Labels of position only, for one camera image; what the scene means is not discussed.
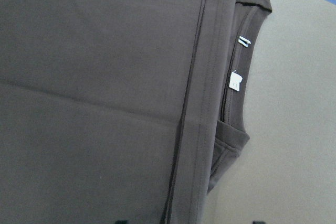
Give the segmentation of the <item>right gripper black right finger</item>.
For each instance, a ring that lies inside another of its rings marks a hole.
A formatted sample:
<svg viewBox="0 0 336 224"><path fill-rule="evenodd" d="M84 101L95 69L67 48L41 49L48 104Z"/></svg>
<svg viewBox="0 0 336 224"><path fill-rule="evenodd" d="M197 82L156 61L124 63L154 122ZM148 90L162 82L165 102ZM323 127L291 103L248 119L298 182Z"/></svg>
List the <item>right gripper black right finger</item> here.
<svg viewBox="0 0 336 224"><path fill-rule="evenodd" d="M253 221L252 224L265 224L262 220Z"/></svg>

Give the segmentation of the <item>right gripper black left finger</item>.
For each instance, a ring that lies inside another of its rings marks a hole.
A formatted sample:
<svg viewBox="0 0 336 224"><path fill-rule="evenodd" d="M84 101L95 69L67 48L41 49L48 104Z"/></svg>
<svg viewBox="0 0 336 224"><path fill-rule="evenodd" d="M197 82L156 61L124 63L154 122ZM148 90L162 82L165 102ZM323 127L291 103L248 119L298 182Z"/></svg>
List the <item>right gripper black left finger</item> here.
<svg viewBox="0 0 336 224"><path fill-rule="evenodd" d="M115 224L128 224L127 220L117 220Z"/></svg>

